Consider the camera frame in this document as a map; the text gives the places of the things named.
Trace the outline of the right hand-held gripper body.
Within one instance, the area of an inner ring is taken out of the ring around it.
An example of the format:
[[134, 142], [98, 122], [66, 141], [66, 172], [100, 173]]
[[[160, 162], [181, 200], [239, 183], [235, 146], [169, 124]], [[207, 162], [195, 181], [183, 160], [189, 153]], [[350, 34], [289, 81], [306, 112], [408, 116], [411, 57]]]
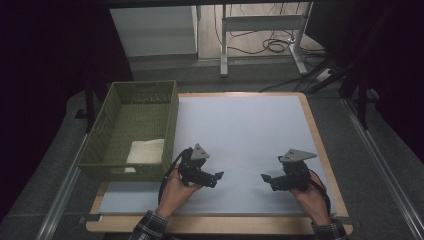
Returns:
[[311, 174], [305, 160], [315, 157], [315, 153], [297, 149], [289, 149], [283, 156], [279, 156], [278, 160], [285, 173], [280, 183], [281, 189], [283, 191], [290, 189], [306, 191]]

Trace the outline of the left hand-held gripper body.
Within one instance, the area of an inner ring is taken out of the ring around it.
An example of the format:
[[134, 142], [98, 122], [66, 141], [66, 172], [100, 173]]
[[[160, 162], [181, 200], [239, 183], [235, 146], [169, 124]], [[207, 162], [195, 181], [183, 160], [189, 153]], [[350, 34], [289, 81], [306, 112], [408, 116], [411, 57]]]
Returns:
[[182, 177], [182, 182], [185, 186], [191, 183], [198, 184], [200, 181], [207, 181], [202, 178], [203, 171], [201, 167], [206, 162], [210, 155], [196, 143], [193, 148], [189, 147], [181, 152], [181, 162], [178, 167], [178, 172]]

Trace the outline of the cream egg print cloth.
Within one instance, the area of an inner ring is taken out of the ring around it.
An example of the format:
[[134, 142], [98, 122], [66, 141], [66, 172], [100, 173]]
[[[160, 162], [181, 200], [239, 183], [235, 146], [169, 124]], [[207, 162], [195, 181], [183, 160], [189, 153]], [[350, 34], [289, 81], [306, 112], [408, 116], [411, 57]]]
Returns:
[[127, 163], [160, 165], [162, 162], [164, 140], [133, 141]]

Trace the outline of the green woven plastic basket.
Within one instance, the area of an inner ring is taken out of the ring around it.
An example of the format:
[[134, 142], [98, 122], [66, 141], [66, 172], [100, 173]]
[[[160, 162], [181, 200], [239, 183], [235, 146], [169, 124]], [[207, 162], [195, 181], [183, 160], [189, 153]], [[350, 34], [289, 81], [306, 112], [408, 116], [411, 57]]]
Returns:
[[[174, 81], [114, 82], [78, 167], [95, 181], [159, 181], [172, 163], [179, 98]], [[133, 141], [163, 139], [160, 165], [127, 163]]]

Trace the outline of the person's right hand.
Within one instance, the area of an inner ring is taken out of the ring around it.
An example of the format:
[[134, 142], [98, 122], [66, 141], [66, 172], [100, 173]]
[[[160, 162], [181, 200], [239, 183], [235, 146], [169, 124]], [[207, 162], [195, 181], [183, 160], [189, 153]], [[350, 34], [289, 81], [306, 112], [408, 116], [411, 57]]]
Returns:
[[297, 189], [291, 189], [290, 193], [294, 196], [301, 209], [311, 219], [315, 226], [326, 226], [331, 224], [325, 200], [315, 186], [310, 185], [304, 192]]

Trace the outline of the person's left hand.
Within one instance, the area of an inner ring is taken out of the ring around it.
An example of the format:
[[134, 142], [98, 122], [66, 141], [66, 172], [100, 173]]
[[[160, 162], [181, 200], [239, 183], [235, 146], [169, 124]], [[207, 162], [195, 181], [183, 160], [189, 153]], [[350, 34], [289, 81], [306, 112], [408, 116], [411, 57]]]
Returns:
[[202, 186], [198, 184], [184, 185], [179, 174], [179, 166], [176, 166], [166, 179], [162, 198], [155, 213], [169, 219], [175, 211], [181, 208], [201, 188]]

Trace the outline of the light blue foam mat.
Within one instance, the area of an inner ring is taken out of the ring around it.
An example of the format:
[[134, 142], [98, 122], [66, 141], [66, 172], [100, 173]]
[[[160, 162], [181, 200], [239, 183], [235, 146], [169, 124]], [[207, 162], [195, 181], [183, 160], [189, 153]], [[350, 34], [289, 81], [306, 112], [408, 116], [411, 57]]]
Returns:
[[202, 170], [224, 175], [198, 190], [180, 216], [301, 216], [291, 193], [274, 191], [264, 174], [283, 174], [290, 149], [316, 154], [298, 96], [182, 97], [174, 153], [200, 144], [210, 155]]

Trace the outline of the black metal stand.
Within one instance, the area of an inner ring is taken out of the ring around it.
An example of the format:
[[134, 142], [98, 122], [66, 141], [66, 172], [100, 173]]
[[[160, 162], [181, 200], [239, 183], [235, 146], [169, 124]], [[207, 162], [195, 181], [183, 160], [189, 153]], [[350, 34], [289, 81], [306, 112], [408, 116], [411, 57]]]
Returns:
[[350, 98], [354, 91], [357, 91], [357, 120], [361, 126], [367, 130], [366, 106], [368, 103], [375, 103], [375, 100], [368, 99], [368, 74], [360, 67], [350, 67], [346, 72], [346, 78], [338, 90], [342, 98]]
[[100, 102], [103, 102], [108, 93], [108, 84], [102, 80], [86, 80], [84, 83], [85, 93], [85, 109], [78, 109], [74, 118], [75, 119], [86, 119], [87, 127], [86, 132], [89, 133], [96, 120], [94, 98], [97, 98]]

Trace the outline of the white power strip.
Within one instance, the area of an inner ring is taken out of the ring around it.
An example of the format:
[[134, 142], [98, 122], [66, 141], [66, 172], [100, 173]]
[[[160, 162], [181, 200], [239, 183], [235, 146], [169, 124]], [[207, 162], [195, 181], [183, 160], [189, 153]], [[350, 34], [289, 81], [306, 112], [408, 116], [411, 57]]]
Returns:
[[316, 77], [316, 80], [318, 82], [322, 82], [326, 80], [327, 78], [329, 78], [333, 73], [334, 73], [333, 69], [326, 68]]

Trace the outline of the white cabinet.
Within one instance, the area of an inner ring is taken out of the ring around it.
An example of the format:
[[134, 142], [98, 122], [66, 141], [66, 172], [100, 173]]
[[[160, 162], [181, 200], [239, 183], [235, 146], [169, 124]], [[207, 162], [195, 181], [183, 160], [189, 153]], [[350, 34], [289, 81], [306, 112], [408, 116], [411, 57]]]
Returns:
[[110, 10], [127, 57], [195, 54], [195, 6]]

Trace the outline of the metal floor rail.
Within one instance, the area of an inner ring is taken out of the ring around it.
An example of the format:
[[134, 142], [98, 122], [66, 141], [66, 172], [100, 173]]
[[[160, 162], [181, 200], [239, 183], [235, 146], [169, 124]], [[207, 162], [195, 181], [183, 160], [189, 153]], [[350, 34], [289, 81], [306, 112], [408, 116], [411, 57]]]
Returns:
[[372, 135], [366, 130], [357, 118], [357, 111], [350, 100], [342, 99], [342, 105], [346, 109], [361, 141], [365, 145], [377, 171], [382, 177], [387, 189], [395, 201], [402, 217], [408, 225], [415, 240], [424, 240], [424, 221], [418, 214], [409, 196], [403, 191], [401, 185], [390, 169], [385, 157], [375, 143]]
[[35, 240], [52, 240], [80, 175], [77, 163], [81, 157], [83, 147], [86, 145], [87, 138], [88, 135], [85, 135], [39, 228]]

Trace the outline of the white metal desk frame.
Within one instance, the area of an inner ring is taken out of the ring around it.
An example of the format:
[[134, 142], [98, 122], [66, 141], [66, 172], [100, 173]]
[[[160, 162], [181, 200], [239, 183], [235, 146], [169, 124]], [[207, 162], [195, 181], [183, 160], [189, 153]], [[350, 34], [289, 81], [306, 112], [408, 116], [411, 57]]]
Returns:
[[306, 30], [312, 3], [309, 2], [302, 11], [296, 11], [293, 14], [267, 14], [267, 15], [242, 15], [230, 16], [227, 11], [227, 5], [222, 6], [221, 15], [221, 35], [217, 36], [220, 42], [220, 75], [228, 76], [228, 50], [227, 36], [232, 33], [252, 34], [269, 32], [270, 37], [266, 41], [262, 50], [257, 54], [268, 51], [271, 41], [276, 40], [275, 34], [283, 32], [288, 39], [287, 47], [300, 75], [308, 73], [305, 63], [300, 55], [300, 44]]

